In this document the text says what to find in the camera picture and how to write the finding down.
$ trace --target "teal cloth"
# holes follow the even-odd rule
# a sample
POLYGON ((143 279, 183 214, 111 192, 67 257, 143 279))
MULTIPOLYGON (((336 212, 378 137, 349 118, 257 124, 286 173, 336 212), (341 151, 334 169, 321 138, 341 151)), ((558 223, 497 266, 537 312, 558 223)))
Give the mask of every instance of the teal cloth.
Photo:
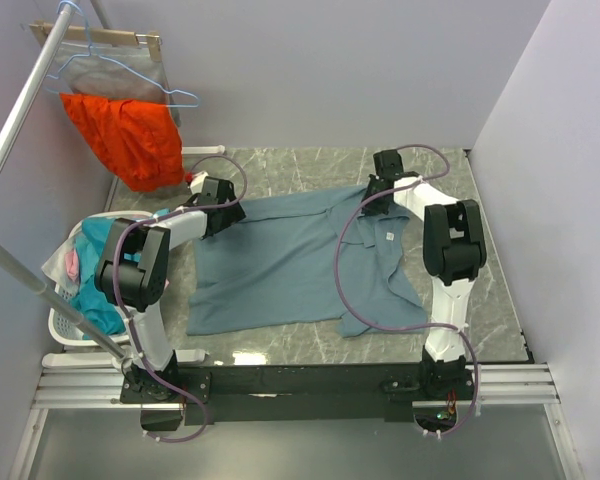
MULTIPOLYGON (((168 212, 168 209, 163 209, 156 214, 164 215, 168 212)), ((96 289, 94 280, 114 220, 114 218, 88 217, 82 221, 82 233, 76 235, 75 239, 75 249, 80 262, 80 289, 69 301, 76 310, 82 312, 107 335, 120 334, 125 330, 120 314, 107 302, 104 293, 96 289)), ((131 258, 138 261, 139 255, 131 258)))
MULTIPOLYGON (((344 337, 370 329, 342 304, 333 277, 338 234, 363 186, 241 202, 247 218, 194 242, 197 289, 189 335, 341 318, 344 337)), ((353 307, 386 326, 425 323, 420 299, 399 268, 408 211, 358 217, 341 249, 340 278, 353 307)))

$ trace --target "metal pole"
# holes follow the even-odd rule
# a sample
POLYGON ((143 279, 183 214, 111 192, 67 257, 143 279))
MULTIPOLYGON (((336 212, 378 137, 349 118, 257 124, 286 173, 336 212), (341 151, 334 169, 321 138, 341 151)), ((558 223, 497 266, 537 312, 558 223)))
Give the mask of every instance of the metal pole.
POLYGON ((96 12, 98 20, 100 20, 100 25, 102 25, 102 28, 112 30, 111 22, 109 22, 109 18, 107 17, 100 0, 91 0, 91 5, 93 6, 93 10, 96 12))
POLYGON ((111 340, 109 336, 102 333, 98 327, 69 305, 64 298, 49 288, 49 285, 47 285, 46 282, 29 271, 27 267, 20 263, 20 261, 11 255, 2 245, 0 245, 0 268, 46 301, 60 315, 73 323, 80 331, 89 335, 93 341, 111 355, 119 360, 124 358, 125 352, 120 345, 111 340))
MULTIPOLYGON (((35 100, 38 90, 44 80, 53 57, 58 51, 60 42, 71 23, 73 16, 73 7, 66 5, 58 15, 58 19, 49 33, 47 41, 42 47, 40 55, 36 60, 29 78, 27 79, 22 91, 13 105, 2 130, 0 131, 0 171, 7 161, 7 157, 13 148, 20 128, 24 123, 31 105, 35 100)), ((102 333, 93 323, 85 318, 80 312, 73 308, 65 299, 55 293, 49 286, 38 278, 33 272, 27 269, 20 261, 11 255, 0 245, 0 267, 9 273, 21 284, 45 300, 52 308, 64 316, 67 320, 78 327, 82 332, 89 335, 98 345, 118 359, 125 356, 124 350, 112 341, 107 335, 102 333)))
POLYGON ((38 56, 24 87, 22 87, 22 91, 20 92, 20 95, 18 95, 16 103, 13 105, 7 120, 4 122, 2 130, 0 131, 0 172, 7 161, 11 148, 13 148, 18 133, 20 133, 20 128, 27 118, 27 114, 36 98, 36 94, 38 93, 38 90, 40 90, 42 81, 51 66, 51 62, 53 62, 53 57, 58 51, 60 42, 62 42, 64 34, 71 23, 72 16, 73 7, 71 5, 65 5, 58 15, 55 25, 51 29, 47 41, 42 46, 40 55, 38 56))

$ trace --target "orange shirt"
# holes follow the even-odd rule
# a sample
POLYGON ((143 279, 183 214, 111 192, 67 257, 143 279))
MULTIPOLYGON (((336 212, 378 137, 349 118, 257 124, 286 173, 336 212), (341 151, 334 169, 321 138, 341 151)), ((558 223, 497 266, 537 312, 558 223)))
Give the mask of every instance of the orange shirt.
POLYGON ((83 94, 60 98, 93 153, 131 190, 182 182, 182 141, 165 105, 83 94))

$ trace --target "black metal frame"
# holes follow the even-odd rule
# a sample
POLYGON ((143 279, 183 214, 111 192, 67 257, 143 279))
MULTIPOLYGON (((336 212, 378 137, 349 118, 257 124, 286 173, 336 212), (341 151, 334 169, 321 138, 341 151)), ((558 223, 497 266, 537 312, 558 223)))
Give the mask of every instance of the black metal frame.
MULTIPOLYGON (((443 385, 425 385, 422 363, 180 366, 178 375, 180 385, 207 405, 213 422, 359 418, 412 422, 412 402, 446 401, 451 390, 457 400, 470 400, 474 389, 471 372, 464 368, 443 385)), ((121 403, 161 401, 165 400, 152 398, 146 389, 124 388, 120 396, 121 403)), ((182 397, 168 401, 179 403, 182 397)), ((159 428, 165 429, 168 414, 155 415, 159 428)), ((180 412, 172 415, 179 418, 180 412)), ((185 424, 201 422, 200 408, 187 404, 185 424)))

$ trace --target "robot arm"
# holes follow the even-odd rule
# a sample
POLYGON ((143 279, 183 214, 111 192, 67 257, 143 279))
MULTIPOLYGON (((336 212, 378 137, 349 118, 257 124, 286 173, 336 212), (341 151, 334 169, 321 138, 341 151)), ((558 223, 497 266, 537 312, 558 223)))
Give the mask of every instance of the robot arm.
MULTIPOLYGON (((418 176, 401 178, 395 187, 419 180, 418 176)), ((394 193, 393 201, 424 222, 423 257, 433 282, 431 322, 462 329, 478 269, 486 261, 477 203, 458 201, 428 183, 394 193)), ((462 339, 447 328, 432 328, 424 350, 434 363, 453 362, 464 356, 462 339)))
MULTIPOLYGON (((374 154, 376 175, 370 176, 365 198, 391 188, 415 187, 393 194, 393 202, 424 222, 423 260, 433 282, 432 323, 462 329, 466 323, 469 295, 484 266, 487 253, 480 207, 474 200, 459 201, 428 183, 419 183, 416 172, 404 173, 396 150, 374 154)), ((369 203, 366 215, 387 213, 391 197, 369 203)), ((464 345, 448 328, 431 328, 423 349, 423 365, 430 378, 452 379, 464 369, 464 345)))
MULTIPOLYGON (((229 180, 206 177, 202 191, 178 209, 221 205, 235 199, 233 184, 229 180)), ((177 370, 173 366, 175 354, 167 340, 158 303, 165 288, 169 251, 188 240, 212 236, 243 218, 245 213, 238 203, 216 210, 188 211, 152 225, 136 228, 124 240, 118 270, 120 293, 125 306, 133 315, 138 339, 146 358, 153 369, 166 380, 173 380, 169 377, 175 374, 170 372, 177 370)), ((132 223, 133 220, 124 218, 119 218, 113 223, 96 269, 95 286, 113 305, 116 305, 113 292, 115 250, 122 232, 132 223)), ((124 318, 122 311, 117 307, 116 309, 124 318)), ((143 369, 144 366, 139 358, 134 358, 133 363, 134 373, 138 376, 138 369, 143 369)))

